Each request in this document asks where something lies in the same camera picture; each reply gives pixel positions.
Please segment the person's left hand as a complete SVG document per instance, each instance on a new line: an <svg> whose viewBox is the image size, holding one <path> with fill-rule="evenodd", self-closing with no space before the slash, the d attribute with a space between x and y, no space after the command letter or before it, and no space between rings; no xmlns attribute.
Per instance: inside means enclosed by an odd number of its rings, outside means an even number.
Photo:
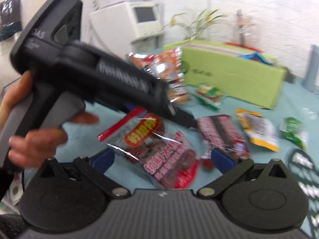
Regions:
<svg viewBox="0 0 319 239"><path fill-rule="evenodd" d="M25 72L21 79L6 92L1 102L1 128L7 121L14 106L25 98L32 88L32 75ZM12 136L9 139L9 160L22 168L38 168L45 159L54 157L56 149L68 141L63 128L36 129L23 138Z"/></svg>

